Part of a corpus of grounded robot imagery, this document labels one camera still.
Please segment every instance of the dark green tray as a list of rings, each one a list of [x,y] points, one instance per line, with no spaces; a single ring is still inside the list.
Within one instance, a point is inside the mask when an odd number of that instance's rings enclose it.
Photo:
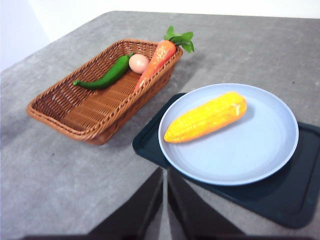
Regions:
[[[135,152],[167,168],[170,163],[158,142],[160,120],[184,93],[174,95],[134,138]],[[320,189],[320,127],[298,122],[299,140],[290,161],[261,181],[240,186],[219,186],[184,178],[288,228],[302,228],[314,214]]]

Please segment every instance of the white wall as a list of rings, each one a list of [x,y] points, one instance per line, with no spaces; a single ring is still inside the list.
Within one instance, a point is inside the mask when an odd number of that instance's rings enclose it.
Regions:
[[[320,18],[320,0],[1,0],[1,71],[99,15],[118,11]]]

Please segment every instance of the egg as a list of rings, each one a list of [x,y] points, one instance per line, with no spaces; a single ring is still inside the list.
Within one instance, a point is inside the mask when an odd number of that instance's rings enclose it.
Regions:
[[[149,59],[145,55],[134,54],[129,59],[129,66],[135,73],[142,74],[146,70],[149,62]]]

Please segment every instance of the corn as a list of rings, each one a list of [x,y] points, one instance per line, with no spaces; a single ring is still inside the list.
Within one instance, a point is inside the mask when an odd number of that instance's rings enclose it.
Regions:
[[[182,143],[199,138],[237,121],[246,111],[246,99],[237,92],[227,92],[175,119],[166,130],[164,140]]]

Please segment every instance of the plate rim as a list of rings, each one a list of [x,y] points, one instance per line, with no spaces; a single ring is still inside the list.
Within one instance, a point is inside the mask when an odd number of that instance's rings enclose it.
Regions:
[[[281,162],[281,164],[279,164],[277,167],[273,168],[272,170],[266,172],[265,174],[262,174],[258,177],[252,177],[249,178],[247,180],[239,180],[239,181],[233,181],[233,182],[225,182],[225,181],[210,181],[207,180],[203,177],[198,177],[195,176],[192,173],[189,173],[185,170],[183,170],[181,167],[179,167],[178,165],[176,165],[174,163],[174,161],[171,160],[171,158],[167,155],[163,145],[162,145],[162,138],[161,138],[161,126],[163,124],[164,118],[167,115],[167,113],[170,111],[170,109],[179,101],[182,101],[183,98],[187,98],[189,95],[193,94],[194,92],[197,91],[201,91],[202,89],[205,88],[212,88],[212,87],[218,87],[218,86],[227,86],[227,85],[236,85],[236,86],[241,86],[244,88],[253,88],[256,89],[258,91],[262,91],[268,95],[270,95],[271,97],[275,98],[277,101],[279,101],[284,108],[288,111],[288,113],[290,114],[293,122],[294,122],[294,130],[295,130],[295,140],[294,140],[294,144],[292,146],[291,151],[288,153],[287,157],[285,158],[285,160],[283,160]],[[220,185],[220,186],[239,186],[239,185],[246,185],[246,184],[251,184],[254,182],[258,182],[261,181],[271,175],[273,175],[274,173],[276,173],[277,171],[279,171],[284,165],[287,164],[287,162],[291,159],[291,157],[293,156],[297,145],[298,145],[298,140],[299,140],[299,127],[298,127],[298,122],[296,119],[296,116],[294,115],[293,111],[290,109],[290,107],[282,100],[280,99],[278,96],[276,96],[275,94],[273,94],[272,92],[269,92],[263,88],[257,87],[257,86],[253,86],[253,85],[249,85],[249,84],[244,84],[244,83],[233,83],[233,82],[226,82],[226,83],[214,83],[214,84],[209,84],[209,85],[205,85],[199,88],[196,88],[194,90],[191,90],[189,92],[187,92],[186,94],[184,94],[183,96],[181,96],[180,98],[178,98],[177,100],[175,100],[169,107],[168,109],[164,112],[163,116],[161,117],[160,123],[159,123],[159,128],[158,128],[158,142],[161,148],[162,153],[164,154],[165,158],[167,159],[167,161],[175,168],[177,169],[179,172],[181,172],[182,174],[186,175],[187,177],[194,179],[196,181],[200,181],[206,184],[212,184],[212,185]]]

